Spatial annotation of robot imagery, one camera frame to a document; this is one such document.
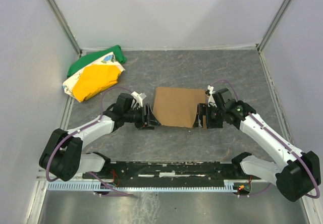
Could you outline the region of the brown cardboard box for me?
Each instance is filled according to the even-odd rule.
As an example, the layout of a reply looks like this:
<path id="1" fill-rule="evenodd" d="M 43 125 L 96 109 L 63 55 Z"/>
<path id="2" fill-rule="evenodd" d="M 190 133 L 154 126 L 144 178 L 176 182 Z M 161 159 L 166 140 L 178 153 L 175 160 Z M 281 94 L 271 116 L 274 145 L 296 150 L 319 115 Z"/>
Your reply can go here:
<path id="1" fill-rule="evenodd" d="M 204 89 L 157 87 L 153 114 L 163 126 L 193 128 L 197 106 L 205 102 Z"/>

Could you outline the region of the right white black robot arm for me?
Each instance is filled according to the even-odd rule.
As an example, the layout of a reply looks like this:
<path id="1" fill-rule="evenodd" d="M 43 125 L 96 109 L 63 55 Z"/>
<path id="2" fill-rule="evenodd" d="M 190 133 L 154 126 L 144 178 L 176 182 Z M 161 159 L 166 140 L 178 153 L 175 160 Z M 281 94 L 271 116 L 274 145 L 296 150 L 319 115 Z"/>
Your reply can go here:
<path id="1" fill-rule="evenodd" d="M 272 158 L 272 161 L 266 161 L 243 152 L 232 159 L 237 172 L 275 185 L 292 202 L 303 196 L 312 199 L 320 197 L 320 163 L 313 151 L 304 152 L 285 140 L 252 106 L 235 99 L 229 89 L 215 91 L 209 85 L 205 95 L 206 102 L 197 106 L 195 126 L 219 129 L 224 123 L 233 125 L 253 139 Z"/>

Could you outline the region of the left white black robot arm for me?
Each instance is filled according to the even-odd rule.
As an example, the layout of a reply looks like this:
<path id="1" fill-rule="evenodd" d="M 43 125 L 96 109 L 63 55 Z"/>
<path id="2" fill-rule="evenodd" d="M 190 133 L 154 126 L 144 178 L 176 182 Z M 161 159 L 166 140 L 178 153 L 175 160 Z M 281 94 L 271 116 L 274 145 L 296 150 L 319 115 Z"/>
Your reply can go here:
<path id="1" fill-rule="evenodd" d="M 39 159 L 49 182 L 68 181 L 78 173 L 99 172 L 108 158 L 82 150 L 98 138 L 115 132 L 125 123 L 133 123 L 138 130 L 150 130 L 161 123 L 154 116 L 150 104 L 145 104 L 145 94 L 121 93 L 116 102 L 94 120 L 69 130 L 55 129 Z"/>

